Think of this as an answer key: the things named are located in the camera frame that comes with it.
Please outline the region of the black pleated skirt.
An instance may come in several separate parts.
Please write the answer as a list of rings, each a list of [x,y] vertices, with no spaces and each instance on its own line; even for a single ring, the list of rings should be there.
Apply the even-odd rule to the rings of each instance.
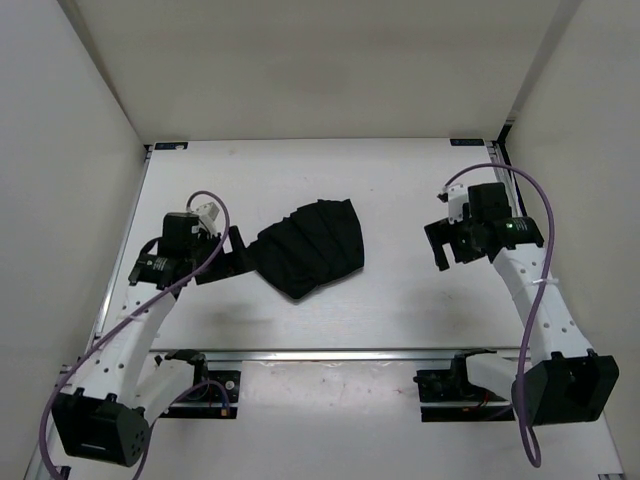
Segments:
[[[263,279],[294,301],[365,264],[361,224],[349,199],[297,208],[259,232],[247,251]]]

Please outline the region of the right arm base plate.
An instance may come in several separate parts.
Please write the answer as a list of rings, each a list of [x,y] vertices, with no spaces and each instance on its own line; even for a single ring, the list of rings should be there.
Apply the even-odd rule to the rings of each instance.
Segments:
[[[515,420],[511,403],[473,385],[459,385],[449,370],[418,370],[422,423],[509,422]]]

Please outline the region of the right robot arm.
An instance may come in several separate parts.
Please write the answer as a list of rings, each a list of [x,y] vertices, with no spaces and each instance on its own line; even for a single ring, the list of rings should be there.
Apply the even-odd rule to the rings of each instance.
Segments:
[[[425,226],[439,270],[486,258],[505,283],[522,323],[531,323],[524,394],[534,426],[593,422],[619,377],[610,355],[598,355],[572,318],[555,279],[543,271],[543,236],[534,219],[514,216],[500,182],[447,186],[447,217]]]

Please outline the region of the right blue corner label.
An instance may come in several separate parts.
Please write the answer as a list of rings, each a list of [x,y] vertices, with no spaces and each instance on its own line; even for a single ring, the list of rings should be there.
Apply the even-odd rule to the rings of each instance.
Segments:
[[[456,147],[482,147],[485,142],[483,139],[475,138],[451,138],[450,144]]]

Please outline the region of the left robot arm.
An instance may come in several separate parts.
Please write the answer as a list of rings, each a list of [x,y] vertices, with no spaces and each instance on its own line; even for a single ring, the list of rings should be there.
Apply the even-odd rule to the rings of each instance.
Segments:
[[[143,370],[189,282],[202,285],[249,271],[238,228],[216,228],[222,213],[213,203],[168,213],[160,236],[141,248],[116,326],[74,367],[52,402],[67,455],[131,467],[145,455],[152,425],[174,402],[208,392],[207,360],[197,350],[172,350],[157,357],[150,374]]]

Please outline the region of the left blue corner label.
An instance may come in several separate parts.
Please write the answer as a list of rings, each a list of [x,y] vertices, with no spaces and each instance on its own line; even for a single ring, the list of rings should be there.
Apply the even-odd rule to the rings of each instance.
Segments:
[[[174,150],[186,150],[188,148],[188,142],[157,142],[154,145],[155,151],[174,151]]]

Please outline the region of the front aluminium rail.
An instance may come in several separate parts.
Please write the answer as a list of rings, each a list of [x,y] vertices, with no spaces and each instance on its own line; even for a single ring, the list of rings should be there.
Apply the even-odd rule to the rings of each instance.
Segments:
[[[460,349],[202,350],[211,362],[429,361],[453,358]]]

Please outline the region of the blue corner label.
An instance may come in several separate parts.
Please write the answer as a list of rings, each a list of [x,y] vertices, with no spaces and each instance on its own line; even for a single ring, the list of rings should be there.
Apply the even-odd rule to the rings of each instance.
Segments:
[[[482,147],[485,142],[483,139],[475,138],[451,138],[450,144],[456,147]]]
[[[155,151],[174,151],[174,150],[186,150],[188,148],[188,142],[157,142],[154,145]]]

